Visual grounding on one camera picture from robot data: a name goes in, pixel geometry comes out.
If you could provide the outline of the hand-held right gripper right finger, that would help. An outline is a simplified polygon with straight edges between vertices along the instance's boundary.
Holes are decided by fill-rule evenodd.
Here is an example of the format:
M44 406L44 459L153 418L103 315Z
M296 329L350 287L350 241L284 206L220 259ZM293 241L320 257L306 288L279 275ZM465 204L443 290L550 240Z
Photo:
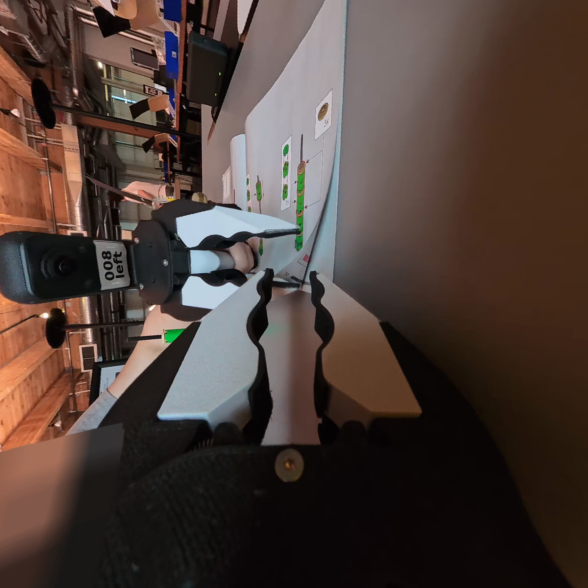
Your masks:
M310 273L316 352L313 400L319 435L348 422L420 417L422 409L378 318L331 282Z

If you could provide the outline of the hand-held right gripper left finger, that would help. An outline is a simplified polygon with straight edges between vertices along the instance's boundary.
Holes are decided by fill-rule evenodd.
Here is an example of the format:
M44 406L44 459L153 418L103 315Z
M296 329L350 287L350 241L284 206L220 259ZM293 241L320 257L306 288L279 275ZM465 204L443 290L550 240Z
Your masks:
M272 414L266 355L274 271L250 278L202 320L158 410L162 421L203 420L211 430L232 423L261 443Z

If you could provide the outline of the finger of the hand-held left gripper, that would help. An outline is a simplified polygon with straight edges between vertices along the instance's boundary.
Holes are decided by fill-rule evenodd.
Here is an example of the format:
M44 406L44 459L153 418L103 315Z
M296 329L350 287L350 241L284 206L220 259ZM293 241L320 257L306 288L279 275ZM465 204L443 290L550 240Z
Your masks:
M177 236L188 249L227 249L250 238L297 235L297 224L244 210L214 206L177 218Z
M239 270L217 270L190 275L180 291L182 306L215 309L248 281L257 283L260 276L247 277Z

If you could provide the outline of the green brick bamboo stalk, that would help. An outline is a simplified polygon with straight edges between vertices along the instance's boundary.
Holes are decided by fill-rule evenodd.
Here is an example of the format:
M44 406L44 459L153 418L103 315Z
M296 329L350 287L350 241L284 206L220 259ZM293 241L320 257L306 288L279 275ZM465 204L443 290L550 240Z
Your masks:
M141 336L128 336L128 342L161 341L168 345L174 342L185 331L185 328L163 329L160 334L149 334Z

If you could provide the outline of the brick set instruction booklet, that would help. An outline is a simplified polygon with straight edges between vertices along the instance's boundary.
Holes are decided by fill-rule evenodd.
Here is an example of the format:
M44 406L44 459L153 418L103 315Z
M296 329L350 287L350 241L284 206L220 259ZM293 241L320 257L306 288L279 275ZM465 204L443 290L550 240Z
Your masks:
M346 1L323 2L245 120L245 193L237 205L302 228L300 236L257 242L260 269L272 268L280 283L261 339L273 399L268 446L319 443L310 274L334 276L347 11Z

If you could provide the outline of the person's left forearm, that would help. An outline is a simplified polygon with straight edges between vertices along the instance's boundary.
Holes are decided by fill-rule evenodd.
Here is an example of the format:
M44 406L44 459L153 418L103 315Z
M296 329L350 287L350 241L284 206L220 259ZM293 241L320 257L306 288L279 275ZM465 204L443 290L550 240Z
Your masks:
M162 314L160 306L155 305L146 317L141 334L160 334L163 329L187 328L190 324L191 322L181 322L167 314ZM114 383L78 418L66 436L96 429L108 411L113 408L117 399L165 349L166 345L161 341L137 342Z

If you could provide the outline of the person's left hand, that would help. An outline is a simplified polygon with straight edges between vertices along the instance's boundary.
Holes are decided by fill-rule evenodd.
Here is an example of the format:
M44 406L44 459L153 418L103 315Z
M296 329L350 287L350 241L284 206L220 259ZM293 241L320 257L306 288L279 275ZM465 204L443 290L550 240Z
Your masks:
M233 268L244 275L256 272L258 257L248 241L238 242L226 249L233 261Z

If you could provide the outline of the black framed sign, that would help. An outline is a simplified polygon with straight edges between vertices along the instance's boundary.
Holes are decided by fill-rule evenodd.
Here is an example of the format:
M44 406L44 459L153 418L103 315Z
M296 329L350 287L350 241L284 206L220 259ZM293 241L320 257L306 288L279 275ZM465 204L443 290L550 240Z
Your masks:
M115 378L120 374L127 359L98 361L92 366L89 405L95 402L100 394L114 383Z

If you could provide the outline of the black pole stand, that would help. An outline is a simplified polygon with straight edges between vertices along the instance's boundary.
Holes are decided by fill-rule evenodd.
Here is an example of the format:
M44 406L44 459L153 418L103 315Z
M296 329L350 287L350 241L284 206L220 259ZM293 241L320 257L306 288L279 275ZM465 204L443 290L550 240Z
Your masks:
M120 132L147 139L159 134L168 134L173 137L187 139L188 141L202 141L200 135L182 132L171 127L150 125L109 115L86 112L75 107L66 107L54 103L48 86L40 77L33 79L31 84L31 95L35 111L39 116L40 121L47 129L55 128L56 112L63 112L73 115L78 124L93 128L111 130L113 132Z
M120 329L126 327L138 327L144 324L145 320L127 320L123 322L107 323L69 323L62 309L51 309L45 322L45 338L49 346L58 349L62 346L69 332L77 332L88 329Z

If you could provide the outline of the black box device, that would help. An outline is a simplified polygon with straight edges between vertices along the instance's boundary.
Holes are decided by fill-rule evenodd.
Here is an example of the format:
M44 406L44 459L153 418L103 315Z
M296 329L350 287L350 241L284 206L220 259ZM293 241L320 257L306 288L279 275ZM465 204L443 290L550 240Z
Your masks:
M187 48L187 99L197 104L216 107L229 50L221 41L196 31L190 33Z

